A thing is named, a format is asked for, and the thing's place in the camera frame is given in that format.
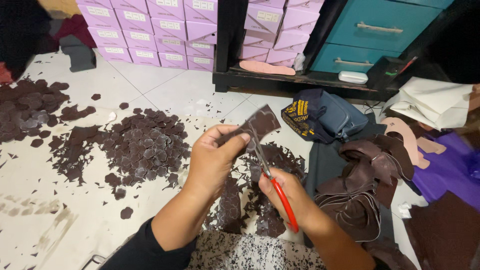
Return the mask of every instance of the stack of shoe boxes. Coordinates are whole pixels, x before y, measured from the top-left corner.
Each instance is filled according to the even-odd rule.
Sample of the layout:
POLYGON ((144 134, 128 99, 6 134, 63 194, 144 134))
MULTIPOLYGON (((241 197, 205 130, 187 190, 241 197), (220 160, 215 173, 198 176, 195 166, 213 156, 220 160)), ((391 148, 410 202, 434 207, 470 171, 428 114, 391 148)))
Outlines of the stack of shoe boxes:
POLYGON ((145 0, 111 0, 133 63, 161 66, 145 0))
POLYGON ((163 67, 188 69, 185 54, 187 29, 183 0, 146 0, 163 67))
POLYGON ((188 69, 213 71, 217 36, 217 0, 184 0, 188 69))
POLYGON ((98 51, 107 61, 132 62, 110 0, 77 0, 98 51))
POLYGON ((291 67, 310 39, 324 0, 249 2, 240 59, 291 67))

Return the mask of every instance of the left hand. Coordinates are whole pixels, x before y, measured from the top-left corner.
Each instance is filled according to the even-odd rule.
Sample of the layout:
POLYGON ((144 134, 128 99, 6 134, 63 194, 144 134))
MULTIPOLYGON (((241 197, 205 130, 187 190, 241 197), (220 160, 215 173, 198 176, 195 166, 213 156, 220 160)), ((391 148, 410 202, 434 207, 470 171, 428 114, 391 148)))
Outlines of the left hand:
POLYGON ((213 200, 223 191, 225 179, 235 156, 250 142, 250 135, 242 133, 218 147, 216 139, 239 126, 221 124, 209 128, 193 145, 190 171, 184 189, 194 188, 208 194, 213 200))

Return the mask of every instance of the teal drawer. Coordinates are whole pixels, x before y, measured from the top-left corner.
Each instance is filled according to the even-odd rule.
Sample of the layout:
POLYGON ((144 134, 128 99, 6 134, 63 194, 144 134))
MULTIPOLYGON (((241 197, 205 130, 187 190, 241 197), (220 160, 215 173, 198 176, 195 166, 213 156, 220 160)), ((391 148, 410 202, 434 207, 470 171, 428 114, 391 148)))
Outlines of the teal drawer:
POLYGON ((398 2, 412 3, 427 7, 446 9, 454 0, 396 0, 398 2))
POLYGON ((403 52, 441 11, 387 0, 348 0, 326 42, 403 52))
POLYGON ((325 43, 313 62, 311 70, 334 72, 367 72, 382 56, 398 57, 401 53, 379 49, 325 43))

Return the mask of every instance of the white tissue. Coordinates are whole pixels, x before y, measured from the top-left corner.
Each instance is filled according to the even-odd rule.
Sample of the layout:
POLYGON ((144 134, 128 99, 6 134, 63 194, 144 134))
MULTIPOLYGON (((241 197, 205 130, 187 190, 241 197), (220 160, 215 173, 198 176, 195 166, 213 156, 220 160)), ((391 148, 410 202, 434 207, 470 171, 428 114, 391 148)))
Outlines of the white tissue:
POLYGON ((398 205, 398 211, 400 211, 401 218, 411 219, 412 216, 410 216, 410 211, 409 211, 409 209, 411 209, 411 208, 412 208, 412 206, 410 206, 407 202, 399 204, 398 205))
POLYGON ((117 118, 117 115, 116 115, 114 112, 111 112, 111 113, 108 115, 108 122, 115 121, 116 118, 117 118))

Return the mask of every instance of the white paper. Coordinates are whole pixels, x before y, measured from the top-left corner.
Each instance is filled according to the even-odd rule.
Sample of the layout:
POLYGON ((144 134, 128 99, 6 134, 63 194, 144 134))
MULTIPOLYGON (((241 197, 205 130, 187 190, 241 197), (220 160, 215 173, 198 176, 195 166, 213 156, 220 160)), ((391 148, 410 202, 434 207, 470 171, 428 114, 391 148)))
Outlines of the white paper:
POLYGON ((192 42, 192 47, 194 47, 194 48, 205 48, 205 49, 209 49, 209 48, 210 48, 210 44, 194 41, 194 42, 192 42))
POLYGON ((201 0, 193 0, 192 7, 194 9, 201 9, 201 10, 214 10, 214 5, 212 2, 208 1, 201 1, 201 0))
POLYGON ((148 52, 148 51, 137 50, 137 51, 135 51, 135 54, 139 57, 153 58, 153 53, 148 52))
POLYGON ((91 7, 87 6, 87 10, 90 14, 92 15, 99 15, 99 16, 105 16, 105 17, 110 17, 110 13, 108 12, 108 9, 103 9, 99 7, 91 7))
POLYGON ((178 0, 156 0, 156 4, 160 6, 170 6, 176 8, 179 6, 178 0))
POLYGON ((166 53, 165 57, 167 60, 183 61, 183 55, 166 53))
POLYGON ((382 109, 390 108, 437 130, 462 127, 472 85, 412 77, 382 109))
POLYGON ((179 40, 173 40, 173 39, 162 39, 163 44, 169 44, 169 45, 180 45, 179 40))
POLYGON ((107 30, 97 30, 99 37, 113 37, 113 38, 118 38, 119 35, 115 31, 107 31, 107 30))
POLYGON ((201 58, 201 57, 194 57, 193 61, 195 63, 199 63, 199 64, 209 64, 210 63, 209 58, 201 58))
POLYGON ((123 48, 105 47, 106 52, 110 53, 124 53, 123 48))
POLYGON ((412 217, 410 216, 410 211, 409 211, 411 208, 412 207, 407 202, 399 204, 398 211, 400 211, 401 218, 410 219, 412 217))
POLYGON ((180 23, 160 21, 160 28, 180 30, 180 23))
POLYGON ((117 115, 114 112, 111 112, 108 115, 108 122, 113 122, 113 121, 115 121, 116 118, 117 118, 117 115))
POLYGON ((258 11, 257 12, 257 20, 267 21, 267 22, 278 22, 279 14, 270 13, 265 11, 258 11))
POLYGON ((133 38, 133 39, 150 41, 150 35, 149 34, 130 32, 130 37, 133 38))
POLYGON ((140 21, 140 22, 146 21, 145 14, 131 12, 131 11, 123 11, 123 14, 125 15, 125 19, 128 19, 128 20, 134 20, 134 21, 140 21))

